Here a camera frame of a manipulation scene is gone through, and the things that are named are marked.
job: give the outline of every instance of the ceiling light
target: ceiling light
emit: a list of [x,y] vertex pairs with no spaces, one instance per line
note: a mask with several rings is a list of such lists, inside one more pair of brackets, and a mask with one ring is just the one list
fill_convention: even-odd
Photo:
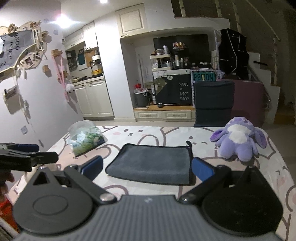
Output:
[[54,21],[52,23],[58,24],[61,28],[68,28],[76,22],[70,20],[69,18],[67,18],[65,15],[62,14],[57,18],[56,21]]

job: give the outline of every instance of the dark gray microfiber towel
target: dark gray microfiber towel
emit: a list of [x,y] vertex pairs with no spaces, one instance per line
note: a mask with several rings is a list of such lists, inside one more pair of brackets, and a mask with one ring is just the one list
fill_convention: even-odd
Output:
[[106,167],[112,177],[145,183],[188,185],[190,183],[191,143],[183,147],[125,144]]

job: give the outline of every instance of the hand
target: hand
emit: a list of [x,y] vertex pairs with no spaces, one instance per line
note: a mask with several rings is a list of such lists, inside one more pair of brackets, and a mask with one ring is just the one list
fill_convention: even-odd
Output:
[[[4,183],[5,181],[14,182],[15,178],[13,177],[13,174],[11,172],[3,172],[0,173],[0,182]],[[5,201],[5,194],[8,193],[8,187],[6,184],[0,186],[0,202]]]

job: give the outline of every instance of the cartoon print bedsheet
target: cartoon print bedsheet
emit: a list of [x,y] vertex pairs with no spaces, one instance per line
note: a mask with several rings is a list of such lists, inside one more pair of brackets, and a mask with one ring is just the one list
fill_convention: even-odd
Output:
[[[216,127],[155,127],[155,126],[99,126],[106,139],[106,143],[88,153],[75,157],[66,144],[69,137],[66,134],[49,151],[59,154],[57,164],[63,169],[69,164],[82,164],[94,157],[101,155],[104,159],[103,171],[94,179],[94,183],[113,193],[120,199],[123,194],[130,195],[160,195],[172,194],[177,198],[193,186],[170,186],[149,183],[140,183],[110,177],[105,173],[106,166],[116,157],[121,147],[126,143],[138,145],[157,146],[184,146],[186,141],[192,143],[193,155],[200,157],[213,166],[219,164],[227,165],[232,170],[244,170],[246,165],[255,165],[267,179],[283,207],[284,214],[277,230],[277,234],[285,241],[296,240],[296,186],[289,170],[275,147],[274,143],[264,132],[267,138],[267,148],[258,146],[260,156],[248,163],[240,160],[226,161],[219,155],[219,148],[215,143],[209,141],[211,134],[217,130]],[[201,181],[197,178],[195,185]],[[15,202],[17,195],[15,186],[9,192],[9,198]]]

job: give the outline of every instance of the purple plush toy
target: purple plush toy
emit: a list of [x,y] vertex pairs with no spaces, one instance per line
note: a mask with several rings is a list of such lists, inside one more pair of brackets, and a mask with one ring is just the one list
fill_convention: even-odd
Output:
[[246,118],[234,117],[225,128],[215,131],[210,141],[216,141],[223,158],[229,159],[232,155],[237,155],[241,161],[249,161],[253,154],[258,154],[253,137],[261,148],[266,148],[266,139],[262,131],[256,129]]

